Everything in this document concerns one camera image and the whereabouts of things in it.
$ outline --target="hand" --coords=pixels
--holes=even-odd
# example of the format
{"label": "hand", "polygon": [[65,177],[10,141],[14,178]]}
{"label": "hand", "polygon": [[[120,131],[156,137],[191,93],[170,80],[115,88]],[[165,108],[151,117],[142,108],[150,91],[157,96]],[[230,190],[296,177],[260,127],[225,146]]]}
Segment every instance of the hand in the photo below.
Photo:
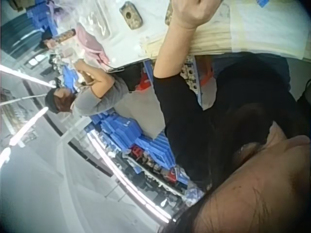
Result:
{"label": "hand", "polygon": [[86,65],[87,65],[87,64],[85,63],[85,61],[84,61],[83,59],[79,59],[79,60],[74,64],[74,67],[75,67],[75,69],[76,69],[79,73],[81,73],[81,72],[85,71]]}
{"label": "hand", "polygon": [[222,0],[172,0],[172,21],[185,29],[196,29],[210,21],[221,2]]}

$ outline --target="black shirt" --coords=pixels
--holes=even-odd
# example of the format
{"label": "black shirt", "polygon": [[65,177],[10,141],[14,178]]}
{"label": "black shirt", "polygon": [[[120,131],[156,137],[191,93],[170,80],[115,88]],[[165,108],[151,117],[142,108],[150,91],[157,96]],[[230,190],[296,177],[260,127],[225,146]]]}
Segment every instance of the black shirt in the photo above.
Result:
{"label": "black shirt", "polygon": [[166,124],[165,133],[176,163],[197,184],[208,175],[207,165],[200,161],[217,132],[215,112],[217,116],[225,116],[246,104],[260,103],[288,138],[293,137],[292,120],[301,117],[282,78],[255,57],[226,68],[216,82],[216,101],[203,111],[196,94],[180,75],[154,78],[155,94]]}

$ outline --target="black cap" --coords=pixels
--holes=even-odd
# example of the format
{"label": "black cap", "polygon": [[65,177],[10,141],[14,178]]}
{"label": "black cap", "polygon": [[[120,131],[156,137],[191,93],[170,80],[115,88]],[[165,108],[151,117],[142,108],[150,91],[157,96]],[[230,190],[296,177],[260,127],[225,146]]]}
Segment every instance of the black cap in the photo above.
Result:
{"label": "black cap", "polygon": [[47,95],[45,96],[45,106],[47,106],[49,108],[49,110],[53,113],[59,113],[59,110],[56,107],[55,104],[55,99],[54,99],[54,92],[57,90],[58,88],[53,88],[51,89]]}

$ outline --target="pink item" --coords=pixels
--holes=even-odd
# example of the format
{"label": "pink item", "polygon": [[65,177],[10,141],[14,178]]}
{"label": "pink item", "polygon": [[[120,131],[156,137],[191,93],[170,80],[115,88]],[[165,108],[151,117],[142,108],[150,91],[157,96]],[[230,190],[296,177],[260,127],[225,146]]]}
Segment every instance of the pink item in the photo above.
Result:
{"label": "pink item", "polygon": [[76,35],[87,55],[95,58],[100,64],[109,64],[109,58],[106,56],[102,45],[85,30],[81,23],[77,24]]}

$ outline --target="gray shirt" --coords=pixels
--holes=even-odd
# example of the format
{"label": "gray shirt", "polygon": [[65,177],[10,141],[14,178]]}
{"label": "gray shirt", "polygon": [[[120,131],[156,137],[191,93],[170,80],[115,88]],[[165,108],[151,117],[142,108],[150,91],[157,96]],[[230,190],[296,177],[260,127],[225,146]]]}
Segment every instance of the gray shirt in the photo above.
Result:
{"label": "gray shirt", "polygon": [[114,79],[113,86],[101,99],[93,94],[91,86],[82,87],[73,102],[73,113],[81,116],[91,116],[112,108],[129,92],[125,82],[121,78],[114,77]]}

